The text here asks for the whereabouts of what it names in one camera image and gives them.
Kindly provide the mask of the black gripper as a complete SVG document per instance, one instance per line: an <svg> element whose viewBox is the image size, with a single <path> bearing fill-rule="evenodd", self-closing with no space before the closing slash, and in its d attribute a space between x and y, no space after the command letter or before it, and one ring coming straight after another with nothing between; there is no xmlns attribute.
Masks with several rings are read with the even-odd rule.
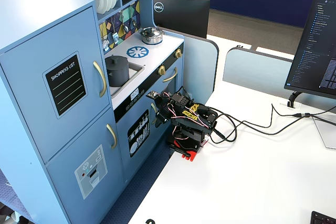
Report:
<svg viewBox="0 0 336 224"><path fill-rule="evenodd" d="M181 116L185 107L189 105L190 99L179 92L171 95L167 92L163 92L161 97L154 99L154 103L157 108L155 127L159 127L170 119L169 113L171 113L172 116Z"/></svg>

